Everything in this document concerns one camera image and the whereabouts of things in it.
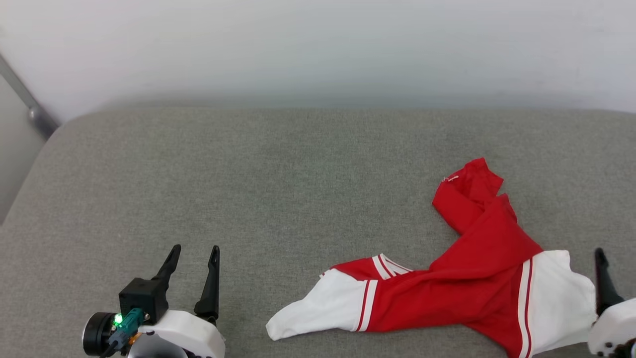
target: couch cushion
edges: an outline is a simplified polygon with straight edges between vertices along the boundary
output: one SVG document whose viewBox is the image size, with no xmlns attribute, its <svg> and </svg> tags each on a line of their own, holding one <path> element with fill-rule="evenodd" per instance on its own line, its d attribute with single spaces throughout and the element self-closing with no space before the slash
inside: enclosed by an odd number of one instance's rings
<svg viewBox="0 0 636 358">
<path fill-rule="evenodd" d="M 427 268 L 457 238 L 439 182 L 485 157 L 521 226 L 593 277 L 604 247 L 636 296 L 636 117 L 608 111 L 208 110 L 96 113 L 46 144 L 0 238 L 7 357 L 84 357 L 96 311 L 183 246 L 170 307 L 198 301 L 221 247 L 227 357 L 504 357 L 466 327 L 272 342 L 268 319 L 330 266 L 385 253 Z M 584 357 L 585 345 L 541 357 Z"/>
</svg>

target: red stripe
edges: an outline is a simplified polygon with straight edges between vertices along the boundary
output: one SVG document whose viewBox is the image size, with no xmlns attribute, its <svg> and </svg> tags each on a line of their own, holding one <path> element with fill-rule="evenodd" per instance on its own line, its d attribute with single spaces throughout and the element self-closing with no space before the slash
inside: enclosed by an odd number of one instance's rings
<svg viewBox="0 0 636 358">
<path fill-rule="evenodd" d="M 380 264 L 382 265 L 382 267 L 389 273 L 389 276 L 394 277 L 395 274 L 392 271 L 389 271 L 389 269 L 387 269 L 387 266 L 384 264 L 384 260 L 382 259 L 382 256 L 378 255 L 378 258 L 380 259 Z"/>
<path fill-rule="evenodd" d="M 356 328 L 356 332 L 360 331 L 362 327 L 362 319 L 364 317 L 364 306 L 366 305 L 366 292 L 369 290 L 369 280 L 366 281 L 366 286 L 364 288 L 364 297 L 362 298 L 362 312 L 360 312 L 360 323 L 358 323 L 358 328 Z"/>
<path fill-rule="evenodd" d="M 397 267 L 399 267 L 399 268 L 401 268 L 401 269 L 405 269 L 405 270 L 407 270 L 408 272 L 413 271 L 412 269 L 408 269 L 408 268 L 406 268 L 406 267 L 404 267 L 404 266 L 402 266 L 402 265 L 398 265 L 398 264 L 396 264 L 395 262 L 393 262 L 393 261 L 391 261 L 391 260 L 389 260 L 389 259 L 387 259 L 387 262 L 389 262 L 389 263 L 393 264 L 394 266 L 397 266 Z"/>
<path fill-rule="evenodd" d="M 532 280 L 532 259 L 530 259 L 530 272 L 528 273 L 528 290 L 525 295 L 525 331 L 528 334 L 528 353 L 525 358 L 530 357 L 532 351 L 532 337 L 530 337 L 530 326 L 528 325 L 528 306 L 530 305 L 530 281 Z"/>
</svg>

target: teal connector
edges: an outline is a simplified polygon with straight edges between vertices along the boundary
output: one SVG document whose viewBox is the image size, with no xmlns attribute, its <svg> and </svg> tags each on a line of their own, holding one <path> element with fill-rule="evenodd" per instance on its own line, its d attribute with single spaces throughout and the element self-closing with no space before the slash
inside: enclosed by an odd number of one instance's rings
<svg viewBox="0 0 636 358">
<path fill-rule="evenodd" d="M 139 326 L 144 323 L 144 312 L 138 308 L 133 308 L 128 312 L 123 321 L 118 324 L 117 330 L 108 338 L 108 344 L 113 351 L 119 351 L 128 344 L 130 337 L 137 334 Z"/>
</svg>

